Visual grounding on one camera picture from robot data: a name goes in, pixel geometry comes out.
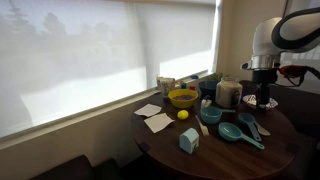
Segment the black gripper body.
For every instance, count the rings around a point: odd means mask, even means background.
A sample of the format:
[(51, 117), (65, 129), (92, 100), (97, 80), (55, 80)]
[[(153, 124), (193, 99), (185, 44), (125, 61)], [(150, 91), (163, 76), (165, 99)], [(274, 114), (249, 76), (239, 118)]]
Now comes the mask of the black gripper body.
[(270, 85), (277, 81), (277, 70), (255, 70), (252, 81), (257, 85), (256, 108), (265, 110), (270, 98)]

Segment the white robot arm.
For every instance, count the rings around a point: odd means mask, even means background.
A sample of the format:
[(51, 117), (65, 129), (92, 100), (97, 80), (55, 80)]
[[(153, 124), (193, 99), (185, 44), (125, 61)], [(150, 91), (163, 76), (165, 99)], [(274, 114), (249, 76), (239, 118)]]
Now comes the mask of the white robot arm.
[(304, 80), (307, 71), (319, 77), (319, 72), (309, 66), (281, 66), (280, 58), (284, 52), (302, 53), (314, 49), (320, 42), (320, 8), (315, 7), (293, 12), (284, 17), (263, 21), (255, 30), (253, 54), (242, 64), (243, 70), (252, 70), (252, 81), (257, 84), (256, 108), (265, 110), (270, 98), (270, 85), (275, 85), (277, 73), (288, 79)]

